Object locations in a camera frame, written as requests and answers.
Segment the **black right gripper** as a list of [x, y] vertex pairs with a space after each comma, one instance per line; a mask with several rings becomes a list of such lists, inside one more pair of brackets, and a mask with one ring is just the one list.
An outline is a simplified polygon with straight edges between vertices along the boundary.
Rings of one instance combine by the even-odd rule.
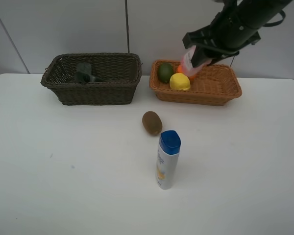
[[210, 64], [212, 59], [238, 55], [240, 50], [260, 41], [258, 30], [245, 25], [236, 13], [222, 16], [218, 13], [210, 25], [183, 37], [186, 49], [195, 46], [191, 63], [193, 68]]

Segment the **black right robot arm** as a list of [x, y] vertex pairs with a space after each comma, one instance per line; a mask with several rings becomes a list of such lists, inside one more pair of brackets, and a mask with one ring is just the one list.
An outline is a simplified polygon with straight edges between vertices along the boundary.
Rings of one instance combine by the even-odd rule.
[[[212, 22], [183, 37], [188, 52], [182, 65], [188, 72], [203, 65], [213, 65], [223, 59], [235, 57], [248, 45], [256, 44], [261, 38], [262, 27], [275, 27], [286, 17], [284, 8], [291, 0], [225, 0], [223, 9]], [[280, 14], [282, 19], [271, 23]]]

